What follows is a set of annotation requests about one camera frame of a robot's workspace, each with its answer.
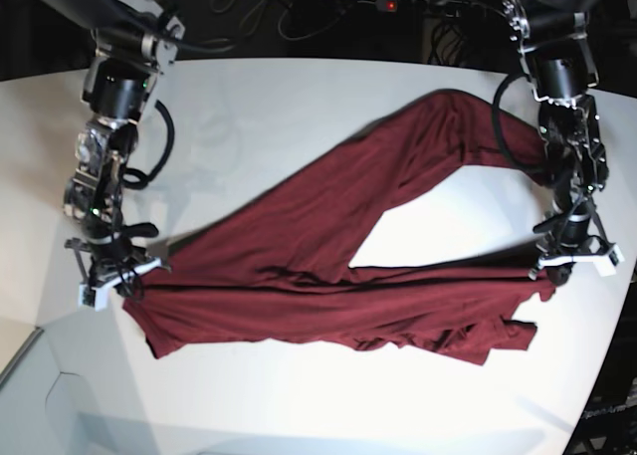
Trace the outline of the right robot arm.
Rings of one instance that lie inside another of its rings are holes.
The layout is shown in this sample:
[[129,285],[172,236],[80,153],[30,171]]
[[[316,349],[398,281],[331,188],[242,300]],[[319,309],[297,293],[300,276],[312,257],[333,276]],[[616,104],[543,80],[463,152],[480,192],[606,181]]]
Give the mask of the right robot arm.
[[[215,55],[232,44],[227,38],[185,41],[177,10],[158,0],[40,1],[90,30],[96,44],[82,90],[92,116],[77,138],[78,165],[65,189],[64,212],[82,233],[65,243],[82,275],[79,303],[100,311],[110,290],[140,296],[142,276],[165,265],[133,242],[157,237],[156,226],[128,225],[121,209],[124,191],[145,188],[173,148],[174,122],[157,90],[179,51]],[[128,163],[138,144],[137,126],[152,112],[165,122],[166,145],[153,170],[143,173]]]

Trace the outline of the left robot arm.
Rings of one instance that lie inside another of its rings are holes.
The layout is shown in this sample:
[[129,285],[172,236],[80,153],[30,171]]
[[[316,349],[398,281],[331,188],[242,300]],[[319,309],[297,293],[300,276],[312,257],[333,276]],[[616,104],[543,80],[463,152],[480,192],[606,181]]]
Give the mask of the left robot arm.
[[[590,90],[599,83],[588,43],[588,13],[599,0],[502,0],[503,15],[518,46],[521,69],[498,86],[491,109],[502,155],[527,175],[545,176],[552,206],[534,226],[538,258],[529,276],[565,285],[575,265],[602,276],[615,274],[624,257],[605,231],[594,201],[609,178],[599,113]],[[526,79],[539,104],[537,133],[544,163],[524,163],[504,136],[501,100],[514,81]]]

